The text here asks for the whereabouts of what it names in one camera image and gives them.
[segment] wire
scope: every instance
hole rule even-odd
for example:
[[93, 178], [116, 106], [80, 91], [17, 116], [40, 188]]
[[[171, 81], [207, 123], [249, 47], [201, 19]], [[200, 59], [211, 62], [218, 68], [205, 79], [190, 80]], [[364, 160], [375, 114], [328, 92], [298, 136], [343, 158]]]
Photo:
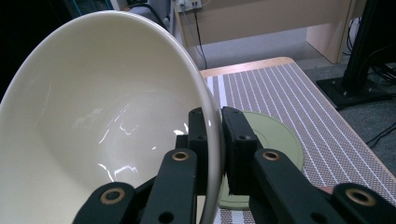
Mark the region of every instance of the wire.
[[[366, 65], [366, 64], [370, 61], [370, 59], [371, 59], [375, 54], [381, 52], [382, 50], [389, 49], [389, 48], [393, 47], [394, 45], [396, 45], [396, 42], [393, 42], [393, 43], [391, 43], [391, 44], [389, 44], [389, 45], [386, 45], [385, 47], [383, 47], [383, 48], [381, 48], [381, 49], [378, 49], [378, 50], [372, 52], [372, 53], [364, 60], [364, 62], [361, 64], [361, 68], [359, 69], [359, 74], [361, 73], [361, 70], [363, 69], [364, 65]], [[364, 86], [362, 86], [361, 83], [360, 83], [360, 77], [361, 77], [361, 76], [358, 76], [358, 80], [357, 80], [357, 81], [358, 81], [358, 85], [360, 85], [360, 86], [363, 88]]]
[[370, 147], [375, 147], [376, 144], [379, 142], [379, 140], [385, 136], [387, 136], [388, 134], [390, 134], [391, 132], [396, 130], [396, 127], [393, 127], [396, 125], [396, 122], [394, 122], [392, 125], [390, 125], [390, 127], [388, 127], [386, 130], [382, 131], [381, 133], [379, 133], [378, 135], [376, 135], [374, 138], [372, 138], [370, 141], [366, 142], [366, 144], [368, 145], [369, 143], [373, 142], [375, 140], [375, 142], [373, 143], [372, 146]]
[[198, 41], [199, 41], [199, 46], [200, 46], [201, 52], [202, 52], [202, 55], [201, 55], [201, 56], [203, 57], [203, 59], [204, 59], [204, 61], [205, 61], [205, 69], [207, 69], [207, 61], [206, 61], [206, 57], [205, 57], [205, 54], [204, 54], [204, 50], [203, 50], [203, 48], [202, 48], [201, 35], [200, 35], [200, 33], [199, 33], [199, 25], [198, 25], [198, 17], [197, 17], [197, 8], [196, 8], [196, 6], [197, 6], [197, 3], [196, 3], [196, 2], [193, 3], [192, 11], [193, 11], [193, 13], [194, 13], [195, 25], [196, 25], [196, 27], [197, 27]]
[[145, 3], [138, 3], [138, 4], [133, 4], [133, 5], [129, 6], [130, 9], [132, 9], [134, 7], [146, 7], [146, 8], [148, 8], [150, 10], [150, 12], [154, 15], [155, 19], [157, 19], [158, 24], [161, 25], [161, 27], [163, 29], [165, 29], [166, 31], [168, 30], [168, 29], [166, 29], [165, 24], [163, 24], [163, 21], [161, 20], [160, 16], [158, 16], [157, 12], [154, 10], [154, 8], [151, 5], [145, 4]]
[[[180, 6], [180, 8], [181, 8], [181, 11], [183, 12], [183, 17], [184, 17], [184, 20], [186, 21], [186, 24], [190, 24], [190, 21], [189, 21], [189, 19], [186, 16], [186, 10], [185, 10], [186, 8], [184, 6]], [[191, 36], [195, 36], [189, 25], [187, 25], [187, 28], [189, 29]], [[195, 46], [195, 49], [197, 50], [197, 52], [201, 56], [201, 58], [205, 61], [205, 69], [206, 69], [207, 67], [206, 67], [206, 57], [205, 57], [205, 55], [203, 55], [201, 53], [201, 51], [198, 49], [197, 46]]]

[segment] cable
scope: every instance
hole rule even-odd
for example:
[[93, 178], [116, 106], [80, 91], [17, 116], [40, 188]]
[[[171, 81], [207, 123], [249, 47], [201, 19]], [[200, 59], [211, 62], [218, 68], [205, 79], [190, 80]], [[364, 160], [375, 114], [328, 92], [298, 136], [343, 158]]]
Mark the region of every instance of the cable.
[[347, 37], [346, 37], [346, 47], [349, 52], [343, 52], [345, 55], [350, 55], [353, 49], [354, 42], [352, 42], [350, 31], [352, 29], [352, 25], [355, 23], [356, 20], [358, 20], [358, 24], [355, 27], [355, 35], [358, 33], [359, 27], [361, 26], [361, 18], [358, 19], [354, 18], [350, 21], [349, 26], [347, 28]]
[[[391, 43], [391, 44], [389, 44], [389, 45], [386, 45], [385, 47], [383, 47], [383, 48], [381, 48], [381, 49], [378, 49], [378, 50], [372, 52], [372, 53], [364, 60], [364, 62], [361, 64], [361, 68], [359, 69], [359, 74], [361, 74], [361, 70], [363, 69], [364, 65], [366, 65], [366, 64], [370, 61], [370, 59], [371, 59], [375, 54], [381, 52], [382, 50], [390, 49], [390, 48], [393, 47], [394, 45], [396, 45], [396, 42], [393, 42], [393, 43]], [[361, 76], [358, 76], [358, 80], [357, 80], [357, 81], [358, 81], [358, 85], [361, 85], [361, 83], [360, 83], [360, 81], [359, 81], [360, 77], [361, 77]]]
[[202, 56], [203, 56], [204, 61], [205, 61], [205, 69], [207, 69], [207, 61], [206, 61], [206, 57], [205, 57], [205, 54], [204, 54], [204, 50], [203, 50], [203, 48], [202, 48], [201, 35], [200, 35], [200, 33], [199, 33], [198, 17], [197, 17], [197, 8], [196, 8], [197, 3], [195, 2], [195, 3], [192, 3], [192, 4], [193, 4], [192, 11], [193, 11], [193, 13], [194, 13], [195, 25], [196, 25], [196, 27], [197, 27], [197, 34], [198, 34], [199, 46], [200, 46], [200, 48], [201, 48]]
[[155, 19], [157, 19], [157, 21], [161, 25], [161, 27], [163, 29], [165, 29], [166, 31], [168, 30], [168, 29], [166, 29], [165, 24], [163, 24], [163, 21], [160, 19], [160, 16], [158, 16], [157, 12], [154, 10], [154, 8], [151, 5], [145, 4], [145, 3], [138, 3], [138, 4], [134, 4], [134, 5], [129, 6], [130, 9], [132, 9], [134, 7], [146, 7], [146, 8], [148, 8], [150, 10], [150, 12], [154, 15]]
[[[183, 17], [184, 17], [184, 20], [186, 21], [186, 24], [190, 24], [189, 19], [188, 19], [187, 16], [186, 16], [186, 10], [185, 10], [186, 8], [185, 8], [184, 6], [180, 6], [180, 8], [181, 8], [181, 11], [183, 12]], [[191, 28], [190, 28], [189, 25], [187, 25], [187, 28], [189, 29], [191, 36], [195, 37], [195, 35], [194, 35], [194, 33], [192, 32], [192, 30], [191, 30]], [[197, 50], [197, 52], [198, 52], [198, 54], [201, 56], [201, 58], [205, 61], [205, 69], [206, 69], [207, 67], [206, 67], [206, 57], [205, 57], [205, 55], [203, 55], [203, 54], [201, 53], [201, 51], [198, 50], [198, 47], [197, 47], [197, 46], [195, 46], [195, 49]]]
[[372, 146], [370, 147], [375, 147], [376, 144], [379, 142], [379, 140], [385, 136], [387, 136], [388, 134], [390, 134], [391, 132], [396, 130], [396, 127], [393, 127], [396, 125], [396, 122], [394, 122], [392, 125], [390, 125], [390, 127], [388, 127], [386, 130], [382, 131], [381, 133], [379, 133], [378, 135], [376, 135], [374, 138], [372, 138], [370, 141], [366, 142], [366, 144], [368, 145], [369, 143], [373, 142], [375, 140], [375, 142], [373, 143]]

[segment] plate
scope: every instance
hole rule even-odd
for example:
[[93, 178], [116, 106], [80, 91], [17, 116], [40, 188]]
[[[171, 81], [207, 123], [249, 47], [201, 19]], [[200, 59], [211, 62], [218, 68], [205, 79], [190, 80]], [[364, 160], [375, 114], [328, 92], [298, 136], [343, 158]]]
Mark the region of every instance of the plate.
[[[273, 148], [285, 153], [298, 169], [303, 169], [303, 147], [298, 137], [288, 126], [263, 114], [244, 112], [244, 115], [263, 147]], [[227, 176], [222, 181], [219, 207], [232, 210], [248, 210], [248, 196], [229, 195]]]

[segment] black cable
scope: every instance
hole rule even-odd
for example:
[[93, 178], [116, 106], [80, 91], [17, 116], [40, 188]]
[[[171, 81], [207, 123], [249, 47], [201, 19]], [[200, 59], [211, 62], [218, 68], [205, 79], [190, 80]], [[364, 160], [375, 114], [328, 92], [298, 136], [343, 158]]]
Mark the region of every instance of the black cable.
[[381, 138], [387, 136], [388, 134], [390, 134], [391, 132], [393, 132], [393, 131], [395, 131], [395, 130], [396, 130], [396, 128], [392, 128], [392, 129], [390, 129], [387, 133], [385, 133], [385, 134], [381, 135], [380, 137], [378, 137], [378, 138], [376, 139], [376, 141], [373, 143], [373, 145], [370, 146], [370, 147], [375, 147], [376, 144], [379, 142], [379, 140], [381, 140]]
[[369, 143], [373, 142], [375, 139], [376, 141], [374, 142], [374, 144], [371, 147], [375, 147], [375, 145], [379, 142], [379, 140], [383, 137], [385, 137], [386, 135], [390, 134], [391, 132], [393, 132], [394, 130], [396, 130], [396, 127], [393, 128], [393, 126], [396, 125], [396, 122], [394, 122], [392, 125], [390, 125], [386, 130], [382, 131], [381, 133], [377, 134], [374, 138], [372, 138], [370, 141], [366, 142], [366, 144], [368, 145]]
[[200, 54], [200, 55], [203, 57], [203, 59], [204, 59], [204, 61], [205, 61], [205, 69], [207, 69], [207, 61], [206, 61], [206, 57], [205, 57], [205, 54], [204, 54], [204, 50], [203, 50], [203, 48], [202, 48], [201, 35], [200, 35], [200, 33], [199, 33], [199, 26], [198, 26], [198, 17], [197, 17], [197, 8], [196, 8], [196, 5], [197, 5], [197, 3], [193, 3], [192, 11], [193, 11], [193, 13], [194, 13], [195, 25], [196, 25], [196, 27], [197, 27], [197, 34], [198, 34], [199, 47], [201, 48], [201, 52], [202, 52], [202, 54]]
[[[393, 47], [394, 45], [396, 45], [396, 42], [393, 42], [393, 43], [391, 43], [391, 44], [389, 44], [389, 45], [386, 45], [385, 47], [383, 47], [383, 48], [381, 48], [381, 49], [378, 49], [378, 50], [375, 50], [374, 52], [372, 52], [372, 53], [364, 60], [364, 62], [361, 64], [361, 68], [359, 69], [359, 74], [361, 74], [361, 70], [363, 69], [364, 65], [366, 65], [368, 62], [370, 62], [370, 59], [371, 59], [374, 55], [376, 55], [377, 53], [379, 53], [379, 52], [381, 52], [381, 51], [383, 51], [383, 50], [390, 49], [390, 48]], [[360, 77], [361, 77], [361, 76], [358, 76], [358, 80], [357, 80], [359, 85], [361, 84], [360, 81], [359, 81]]]
[[132, 9], [132, 8], [134, 8], [134, 7], [146, 7], [146, 8], [148, 8], [148, 9], [151, 11], [151, 13], [154, 15], [155, 19], [157, 19], [158, 24], [160, 24], [161, 27], [162, 27], [163, 29], [165, 29], [166, 31], [168, 30], [168, 29], [166, 29], [165, 24], [164, 24], [163, 21], [160, 19], [160, 17], [158, 16], [157, 12], [154, 10], [154, 8], [152, 8], [151, 5], [145, 4], [145, 3], [139, 3], [139, 4], [134, 4], [134, 5], [129, 6], [130, 9]]

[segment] power strip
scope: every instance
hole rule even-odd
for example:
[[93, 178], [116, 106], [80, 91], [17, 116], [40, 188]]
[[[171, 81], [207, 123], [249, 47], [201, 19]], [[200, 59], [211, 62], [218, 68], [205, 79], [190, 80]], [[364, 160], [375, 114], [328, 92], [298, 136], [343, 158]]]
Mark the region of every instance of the power strip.
[[177, 11], [182, 12], [184, 11], [190, 11], [195, 8], [201, 8], [202, 7], [202, 2], [201, 0], [176, 0], [177, 4]]

